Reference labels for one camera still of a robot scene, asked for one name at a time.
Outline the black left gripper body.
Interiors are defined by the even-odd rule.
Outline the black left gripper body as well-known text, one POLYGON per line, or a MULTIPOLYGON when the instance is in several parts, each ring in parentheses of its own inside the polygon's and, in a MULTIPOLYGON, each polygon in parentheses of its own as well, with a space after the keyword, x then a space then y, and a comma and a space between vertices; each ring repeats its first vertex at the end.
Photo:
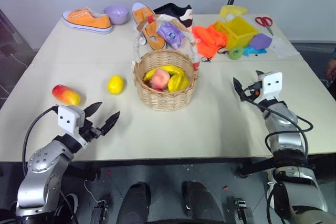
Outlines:
POLYGON ((79 128, 79 135, 86 141, 91 142, 103 135, 100 128, 93 127, 93 123, 87 119, 84 120, 83 126, 79 128))

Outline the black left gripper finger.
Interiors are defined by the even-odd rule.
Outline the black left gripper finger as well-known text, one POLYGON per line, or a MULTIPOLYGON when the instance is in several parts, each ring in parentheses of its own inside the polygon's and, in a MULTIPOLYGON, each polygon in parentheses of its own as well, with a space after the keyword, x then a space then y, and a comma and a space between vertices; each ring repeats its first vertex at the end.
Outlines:
POLYGON ((105 124, 100 128, 101 135, 106 135, 116 124, 120 116, 120 111, 111 115, 106 121, 105 124))
POLYGON ((85 118, 91 117, 102 105, 102 102, 95 102, 88 107, 86 107, 83 111, 85 113, 85 118))

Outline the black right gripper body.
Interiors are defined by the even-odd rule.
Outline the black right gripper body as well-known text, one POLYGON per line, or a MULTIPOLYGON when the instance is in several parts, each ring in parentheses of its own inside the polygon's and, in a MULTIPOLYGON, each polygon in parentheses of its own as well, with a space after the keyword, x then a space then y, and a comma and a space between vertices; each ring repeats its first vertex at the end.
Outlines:
POLYGON ((245 97, 255 101, 259 97, 262 87, 262 81, 254 82, 245 89, 245 97))

